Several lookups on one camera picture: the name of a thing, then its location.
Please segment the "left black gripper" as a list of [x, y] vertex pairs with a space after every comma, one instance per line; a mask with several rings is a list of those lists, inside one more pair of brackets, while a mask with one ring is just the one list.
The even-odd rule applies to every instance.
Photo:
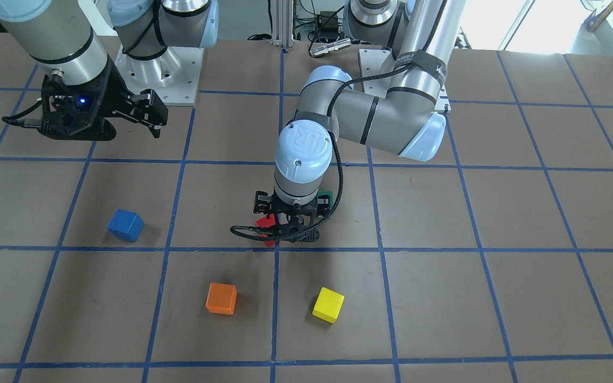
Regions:
[[256, 191], [254, 197], [253, 213], [272, 215], [283, 214], [288, 220], [303, 217], [309, 218], [307, 226], [313, 225], [319, 218], [325, 218], [333, 206], [329, 206], [326, 199], [318, 199], [317, 196], [309, 203], [289, 204], [282, 201], [277, 194], [268, 194], [264, 191]]

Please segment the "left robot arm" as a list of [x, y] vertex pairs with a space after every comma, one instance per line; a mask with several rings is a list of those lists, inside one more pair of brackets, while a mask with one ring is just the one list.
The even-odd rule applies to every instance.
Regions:
[[311, 72], [296, 112], [279, 134], [274, 191], [258, 192], [255, 213], [314, 216], [321, 180], [339, 138], [426, 162], [440, 147], [445, 118], [435, 104], [448, 72], [465, 1], [348, 1], [347, 34], [389, 48], [382, 96], [354, 90], [351, 76], [325, 65]]

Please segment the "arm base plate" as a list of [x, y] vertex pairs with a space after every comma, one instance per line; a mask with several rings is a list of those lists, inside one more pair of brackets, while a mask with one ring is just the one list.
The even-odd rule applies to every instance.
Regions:
[[168, 47], [150, 61], [119, 52], [115, 65], [134, 94], [154, 89], [166, 106], [194, 107], [205, 52], [203, 48]]
[[[394, 60], [391, 52], [387, 50], [359, 50], [359, 63], [361, 75], [363, 77], [374, 76], [380, 73], [387, 73], [393, 69]], [[385, 98], [387, 91], [392, 87], [407, 87], [416, 89], [436, 99], [435, 111], [448, 113], [452, 111], [446, 86], [440, 83], [431, 75], [425, 72], [412, 70], [405, 79], [394, 80], [385, 78], [381, 80], [367, 80], [362, 86], [365, 94]]]

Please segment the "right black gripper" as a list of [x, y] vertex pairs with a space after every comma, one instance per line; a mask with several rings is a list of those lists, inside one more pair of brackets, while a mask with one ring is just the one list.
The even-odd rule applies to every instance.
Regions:
[[169, 110], [155, 89], [144, 89], [138, 95], [126, 86], [119, 70], [110, 70], [105, 89], [105, 105], [110, 111], [118, 111], [136, 118], [146, 126], [153, 138], [161, 137], [161, 128], [167, 126]]

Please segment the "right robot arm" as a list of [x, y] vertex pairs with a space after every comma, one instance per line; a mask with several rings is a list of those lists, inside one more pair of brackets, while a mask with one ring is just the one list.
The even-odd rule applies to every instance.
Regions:
[[0, 24], [44, 71], [39, 100], [4, 123], [53, 140], [110, 141], [110, 120], [122, 118], [160, 137], [168, 108], [157, 91], [183, 77], [173, 49], [216, 44], [218, 2], [109, 1], [107, 10], [138, 94], [78, 2], [0, 1]]

